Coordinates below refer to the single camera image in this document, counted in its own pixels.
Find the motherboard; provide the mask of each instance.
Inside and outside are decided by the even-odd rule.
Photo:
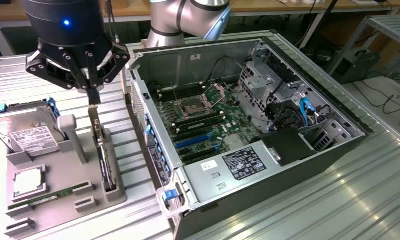
[[[191,92],[162,92],[156,106],[187,165],[248,145],[262,134],[240,107],[236,90],[224,83],[211,82]]]

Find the desk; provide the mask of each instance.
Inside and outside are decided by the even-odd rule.
[[[330,75],[279,35],[268,31],[227,34],[222,40],[266,36],[323,87],[374,129],[375,135],[330,169],[188,240],[222,239],[382,239],[400,238],[400,135],[354,98]],[[200,42],[187,39],[188,43]],[[62,114],[75,114],[82,133],[91,124],[88,99],[26,73],[26,56],[3,57],[0,102],[35,101],[51,95]],[[110,128],[119,157],[127,202],[30,237],[30,240],[172,240],[172,229],[156,201],[156,190],[134,132],[119,83],[100,92],[100,121]],[[6,148],[0,141],[0,240],[10,220],[3,208]]]
[[[128,0],[128,8],[115,9],[115,20],[118,22],[138,22],[151,20],[151,3],[148,0]],[[400,9],[400,0],[390,0],[392,10],[390,14],[396,14]],[[311,25],[308,34],[303,40],[302,47],[306,46],[312,33],[316,30],[318,24],[323,18],[324,12],[331,4],[331,0],[327,3],[316,4],[312,10],[314,14],[318,14],[315,21]],[[278,0],[231,0],[232,17],[247,16],[272,16],[272,15],[298,15],[308,14],[311,11],[311,5],[304,3],[288,2],[280,3]],[[382,11],[382,5],[358,5],[350,0],[339,0],[332,13],[352,13],[352,12],[374,12]],[[22,0],[14,0],[12,4],[0,5],[0,52],[3,56],[15,55],[12,46],[3,34],[3,28],[14,27],[30,27],[31,23],[26,15],[26,10],[22,4]]]

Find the hard drive label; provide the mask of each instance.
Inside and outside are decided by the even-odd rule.
[[[222,157],[236,180],[258,174],[267,169],[252,147],[242,149]]]
[[[39,152],[59,146],[48,126],[11,132],[10,135],[20,148],[28,153]]]

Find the blue pcie slot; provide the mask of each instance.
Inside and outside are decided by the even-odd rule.
[[[180,149],[180,148],[187,147],[187,146],[190,146],[190,145],[194,145],[194,144],[198,144],[198,143],[200,143],[200,142],[208,141],[208,140],[211,140],[212,135],[214,135],[214,133],[211,132],[211,133],[208,133],[207,135],[198,136],[198,137],[195,137],[194,139],[190,139],[190,140],[187,140],[187,141],[183,141],[183,142],[180,142],[180,143],[176,143],[175,147],[176,147],[176,149]]]

